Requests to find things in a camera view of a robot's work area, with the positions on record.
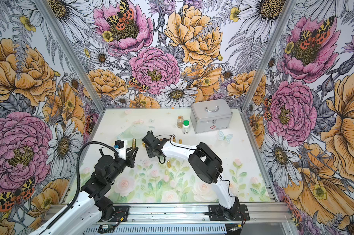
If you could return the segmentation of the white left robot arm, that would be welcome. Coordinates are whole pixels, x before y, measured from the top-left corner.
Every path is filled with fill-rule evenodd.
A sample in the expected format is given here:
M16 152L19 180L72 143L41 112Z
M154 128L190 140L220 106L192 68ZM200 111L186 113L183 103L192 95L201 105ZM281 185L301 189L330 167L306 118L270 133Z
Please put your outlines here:
M103 155L72 201L31 234L81 235L96 222L113 219L113 202L105 195L125 168L135 166L138 150L138 147L123 147L114 149L114 156Z

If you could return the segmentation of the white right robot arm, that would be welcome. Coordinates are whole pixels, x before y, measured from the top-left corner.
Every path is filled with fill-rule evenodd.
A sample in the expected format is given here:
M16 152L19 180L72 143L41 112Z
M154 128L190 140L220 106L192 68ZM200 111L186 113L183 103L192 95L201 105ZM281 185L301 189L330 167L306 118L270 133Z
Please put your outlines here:
M230 181L223 175L222 160L219 156L205 143L187 146L173 142L172 137L171 135L168 139L159 139L152 131L148 131L142 139L148 157L180 158L188 161L198 178L206 184L211 184L218 197L219 208L206 214L225 220L245 221L246 218L240 211L239 199L231 194Z

